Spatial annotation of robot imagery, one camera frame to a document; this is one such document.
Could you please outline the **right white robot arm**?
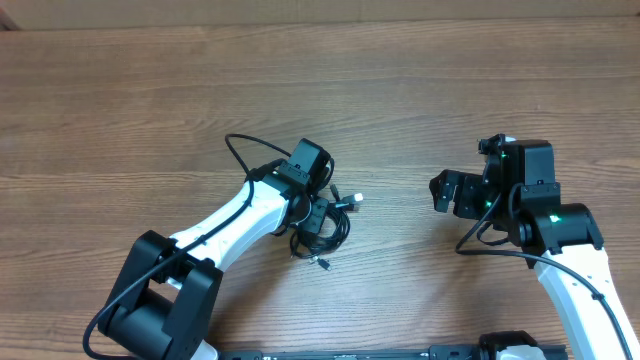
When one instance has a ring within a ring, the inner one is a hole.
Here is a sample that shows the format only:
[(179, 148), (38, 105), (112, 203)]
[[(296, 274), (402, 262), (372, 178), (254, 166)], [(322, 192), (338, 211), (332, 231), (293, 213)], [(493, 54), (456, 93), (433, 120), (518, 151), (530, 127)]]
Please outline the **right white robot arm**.
[(639, 341), (615, 289), (591, 211), (564, 204), (552, 145), (497, 134), (478, 143), (480, 174), (445, 169), (429, 190), (438, 212), (474, 220), (463, 256), (526, 261), (551, 299), (578, 359), (636, 359)]

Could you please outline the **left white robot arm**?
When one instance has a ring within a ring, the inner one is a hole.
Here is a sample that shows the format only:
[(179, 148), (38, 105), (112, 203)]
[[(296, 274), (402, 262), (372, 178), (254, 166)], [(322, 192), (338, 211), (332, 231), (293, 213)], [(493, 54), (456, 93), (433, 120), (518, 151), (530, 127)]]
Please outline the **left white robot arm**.
[(198, 224), (133, 244), (104, 307), (84, 333), (99, 331), (131, 359), (217, 359), (206, 337), (224, 273), (257, 240), (306, 221), (333, 160), (301, 139), (292, 152), (245, 171), (240, 191)]

